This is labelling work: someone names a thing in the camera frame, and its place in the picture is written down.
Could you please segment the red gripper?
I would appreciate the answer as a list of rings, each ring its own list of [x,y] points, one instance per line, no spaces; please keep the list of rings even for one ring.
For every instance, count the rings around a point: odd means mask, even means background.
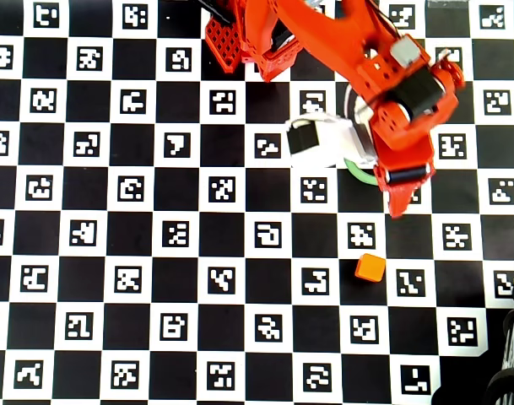
[[[432,115],[409,120],[399,104],[382,104],[370,119],[377,155],[378,185],[389,194],[392,218],[404,214],[414,192],[433,174],[434,151],[430,142]]]

